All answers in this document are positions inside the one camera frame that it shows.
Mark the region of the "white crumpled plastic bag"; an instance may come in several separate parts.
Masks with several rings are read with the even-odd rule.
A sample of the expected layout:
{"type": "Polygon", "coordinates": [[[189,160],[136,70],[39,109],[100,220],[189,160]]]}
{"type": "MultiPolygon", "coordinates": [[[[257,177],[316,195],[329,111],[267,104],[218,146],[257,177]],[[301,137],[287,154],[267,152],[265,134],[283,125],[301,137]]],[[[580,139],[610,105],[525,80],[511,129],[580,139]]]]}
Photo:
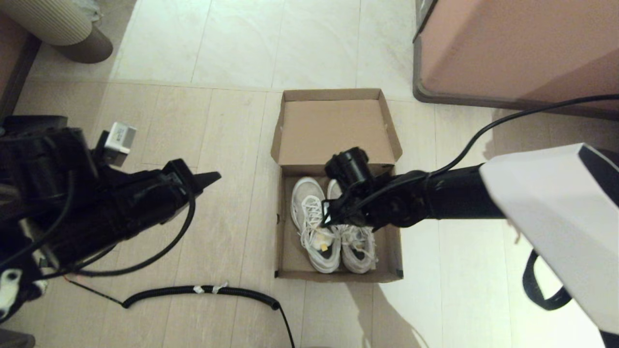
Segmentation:
{"type": "Polygon", "coordinates": [[[102,19],[99,0],[73,0],[73,3],[91,22],[99,22],[102,19]]]}

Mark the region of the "beige ribbed pedestal brown base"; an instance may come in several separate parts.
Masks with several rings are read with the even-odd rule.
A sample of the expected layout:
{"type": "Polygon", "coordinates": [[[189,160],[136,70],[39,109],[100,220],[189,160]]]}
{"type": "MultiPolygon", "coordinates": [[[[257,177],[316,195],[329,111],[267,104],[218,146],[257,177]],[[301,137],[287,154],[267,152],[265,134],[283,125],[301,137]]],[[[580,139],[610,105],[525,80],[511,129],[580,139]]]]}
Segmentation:
{"type": "Polygon", "coordinates": [[[110,39],[72,0],[0,0],[0,13],[71,61],[96,64],[113,53],[110,39]]]}

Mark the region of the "pink cabinet dark trim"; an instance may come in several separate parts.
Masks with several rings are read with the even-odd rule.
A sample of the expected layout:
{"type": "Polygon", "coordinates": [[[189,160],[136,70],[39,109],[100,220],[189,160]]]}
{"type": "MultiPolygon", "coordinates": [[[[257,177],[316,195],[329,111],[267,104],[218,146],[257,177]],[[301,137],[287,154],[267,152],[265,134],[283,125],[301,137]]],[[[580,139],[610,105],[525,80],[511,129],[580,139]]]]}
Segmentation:
{"type": "Polygon", "coordinates": [[[421,102],[528,109],[619,94],[619,0],[415,0],[421,102]]]}

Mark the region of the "white mesh sneaker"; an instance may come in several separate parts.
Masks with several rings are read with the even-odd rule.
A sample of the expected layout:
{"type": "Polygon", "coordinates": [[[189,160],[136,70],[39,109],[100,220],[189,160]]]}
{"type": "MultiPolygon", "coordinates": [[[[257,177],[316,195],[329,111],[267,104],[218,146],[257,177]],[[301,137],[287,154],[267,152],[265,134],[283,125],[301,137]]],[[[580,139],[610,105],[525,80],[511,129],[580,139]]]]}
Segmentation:
{"type": "Polygon", "coordinates": [[[342,260],[352,273],[363,275],[376,268],[376,245],[372,227],[334,225],[331,227],[342,242],[342,260]]]}
{"type": "Polygon", "coordinates": [[[312,177],[296,182],[291,195],[291,217],[309,261],[322,274],[330,274],[340,266],[342,240],[334,227],[323,227],[322,187],[312,177]]]}

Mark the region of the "brown wooden furniture side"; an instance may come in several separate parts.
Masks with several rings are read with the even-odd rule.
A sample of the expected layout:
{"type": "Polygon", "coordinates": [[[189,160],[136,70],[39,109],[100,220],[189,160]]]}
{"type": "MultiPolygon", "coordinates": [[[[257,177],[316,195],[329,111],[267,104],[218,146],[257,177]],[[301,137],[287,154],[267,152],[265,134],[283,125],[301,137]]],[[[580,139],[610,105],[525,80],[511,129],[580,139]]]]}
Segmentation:
{"type": "Polygon", "coordinates": [[[0,123],[13,114],[41,43],[0,13],[0,123]]]}

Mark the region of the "cardboard shoe box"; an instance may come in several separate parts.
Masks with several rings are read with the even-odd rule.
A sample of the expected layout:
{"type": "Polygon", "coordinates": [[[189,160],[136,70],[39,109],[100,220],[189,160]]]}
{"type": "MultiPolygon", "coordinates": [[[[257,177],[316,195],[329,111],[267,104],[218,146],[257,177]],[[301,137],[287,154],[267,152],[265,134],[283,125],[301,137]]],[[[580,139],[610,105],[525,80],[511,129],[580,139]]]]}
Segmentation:
{"type": "Polygon", "coordinates": [[[389,283],[404,278],[398,227],[378,230],[378,262],[375,269],[364,275],[356,275],[343,266],[330,274],[319,273],[301,246],[290,214],[294,185],[299,179],[311,176],[326,188],[327,161],[353,147],[367,153],[372,174],[395,172],[402,147],[381,89],[286,90],[283,93],[270,151],[280,168],[276,278],[323,283],[389,283]]]}

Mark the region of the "black flat panel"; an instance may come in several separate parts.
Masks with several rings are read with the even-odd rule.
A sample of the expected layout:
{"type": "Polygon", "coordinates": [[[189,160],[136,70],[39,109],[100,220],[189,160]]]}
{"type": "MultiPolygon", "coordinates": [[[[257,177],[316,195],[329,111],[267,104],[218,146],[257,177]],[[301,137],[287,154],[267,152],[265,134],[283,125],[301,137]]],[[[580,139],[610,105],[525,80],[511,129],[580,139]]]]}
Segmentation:
{"type": "Polygon", "coordinates": [[[14,116],[13,128],[18,131],[40,131],[48,129],[62,129],[68,125],[68,118],[55,115],[14,116]]]}

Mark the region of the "dark grey rounded object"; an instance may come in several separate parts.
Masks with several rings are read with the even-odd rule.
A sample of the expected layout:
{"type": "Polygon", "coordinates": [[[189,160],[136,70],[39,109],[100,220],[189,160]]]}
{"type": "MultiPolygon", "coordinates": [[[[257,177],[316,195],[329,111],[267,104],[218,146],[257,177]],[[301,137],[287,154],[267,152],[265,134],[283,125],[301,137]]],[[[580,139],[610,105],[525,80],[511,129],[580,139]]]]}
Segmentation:
{"type": "Polygon", "coordinates": [[[35,337],[17,331],[0,328],[0,348],[34,348],[35,337]]]}

